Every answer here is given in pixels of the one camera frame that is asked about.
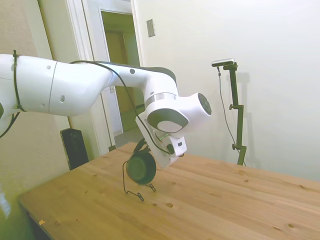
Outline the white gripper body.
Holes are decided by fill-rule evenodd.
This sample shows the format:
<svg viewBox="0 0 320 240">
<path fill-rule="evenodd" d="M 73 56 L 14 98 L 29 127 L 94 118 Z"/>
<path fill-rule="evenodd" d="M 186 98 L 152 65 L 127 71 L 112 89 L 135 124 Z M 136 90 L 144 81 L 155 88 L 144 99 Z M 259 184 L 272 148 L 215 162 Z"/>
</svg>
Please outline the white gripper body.
<svg viewBox="0 0 320 240">
<path fill-rule="evenodd" d="M 141 131 L 150 151 L 156 161 L 158 168 L 165 168 L 179 159 L 178 156 L 172 156 L 165 150 L 164 146 L 154 136 L 152 128 L 147 124 L 146 113 L 142 112 L 136 117 L 136 123 Z"/>
</svg>

